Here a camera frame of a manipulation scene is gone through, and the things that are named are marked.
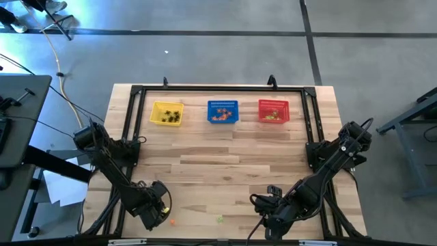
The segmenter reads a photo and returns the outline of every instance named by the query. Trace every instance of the blue basket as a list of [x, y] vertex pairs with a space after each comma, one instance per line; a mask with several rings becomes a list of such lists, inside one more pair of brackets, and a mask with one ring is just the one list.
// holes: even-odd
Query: blue basket
[[[226, 110], [226, 120], [213, 120], [214, 117], [223, 117], [223, 112]], [[211, 123], [235, 123], [238, 121], [238, 101], [236, 100], [214, 100], [208, 101], [208, 121]]]

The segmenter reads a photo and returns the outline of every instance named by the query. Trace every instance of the wooden tabletop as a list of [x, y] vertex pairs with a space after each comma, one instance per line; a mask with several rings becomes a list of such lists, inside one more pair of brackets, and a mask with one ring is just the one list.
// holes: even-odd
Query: wooden tabletop
[[[130, 84], [115, 84], [113, 88], [104, 125], [114, 139], [122, 135], [130, 87]], [[342, 126], [334, 88], [316, 87], [316, 92], [325, 138], [333, 140]], [[258, 122], [260, 98], [288, 100], [290, 121]], [[209, 100], [237, 100], [240, 120], [235, 124], [209, 123], [206, 120]], [[181, 126], [151, 123], [154, 101], [184, 103]], [[313, 120], [312, 104], [309, 106]], [[132, 120], [129, 136], [134, 123]], [[265, 194], [268, 185], [277, 185], [286, 192], [299, 179], [312, 174], [305, 155], [307, 134], [302, 102], [296, 92], [147, 91], [139, 135], [147, 137], [147, 142], [141, 145], [132, 181], [161, 180], [171, 192], [173, 208], [169, 219], [151, 232], [144, 228], [139, 217], [126, 213], [123, 237], [244, 239], [260, 219], [249, 201], [250, 194]], [[366, 234], [353, 179], [341, 171], [334, 178], [334, 187], [339, 207], [356, 229]], [[102, 174], [96, 174], [90, 181], [83, 231], [102, 212], [110, 190], [111, 184]], [[164, 201], [169, 204], [167, 196]], [[329, 209], [327, 213], [334, 232]], [[117, 216], [118, 206], [111, 231]], [[320, 216], [316, 216], [296, 222], [283, 238], [322, 237]], [[261, 226], [252, 238], [264, 239], [264, 228]]]

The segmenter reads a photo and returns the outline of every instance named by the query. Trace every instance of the red basket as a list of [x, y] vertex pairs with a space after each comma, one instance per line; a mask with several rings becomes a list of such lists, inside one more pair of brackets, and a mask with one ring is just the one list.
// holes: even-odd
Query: red basket
[[260, 122], [280, 124], [289, 121], [288, 101], [260, 99], [258, 101], [258, 119]]

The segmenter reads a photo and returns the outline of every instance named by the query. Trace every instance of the concrete floor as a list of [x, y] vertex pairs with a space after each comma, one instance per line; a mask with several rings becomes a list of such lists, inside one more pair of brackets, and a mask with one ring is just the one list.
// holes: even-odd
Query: concrete floor
[[[60, 14], [73, 14], [73, 27], [120, 30], [304, 31], [298, 0], [69, 0]], [[431, 0], [307, 0], [313, 31], [435, 32], [437, 2]], [[11, 9], [29, 26], [17, 3]], [[36, 12], [38, 20], [46, 17]], [[104, 117], [114, 83], [264, 84], [274, 74], [282, 85], [314, 85], [305, 37], [85, 36], [68, 42], [51, 35], [73, 102]], [[371, 130], [411, 107], [437, 85], [437, 39], [314, 38], [323, 85], [335, 87], [344, 123], [374, 117]], [[0, 53], [37, 74], [56, 63], [44, 36], [0, 33]], [[5, 66], [5, 72], [22, 72]], [[67, 104], [49, 92], [40, 120], [72, 133], [77, 129]], [[31, 144], [68, 149], [70, 139], [38, 124]], [[359, 195], [370, 236], [435, 245], [437, 199], [401, 199], [413, 188], [397, 136], [373, 134], [368, 162], [357, 167]], [[38, 207], [37, 238], [73, 235], [80, 208]], [[25, 240], [14, 235], [14, 240]]]

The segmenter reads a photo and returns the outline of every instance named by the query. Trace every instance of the small green object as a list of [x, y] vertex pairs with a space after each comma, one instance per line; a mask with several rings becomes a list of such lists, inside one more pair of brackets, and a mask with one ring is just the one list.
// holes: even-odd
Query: small green object
[[223, 223], [223, 216], [222, 215], [219, 215], [217, 217], [217, 223]]

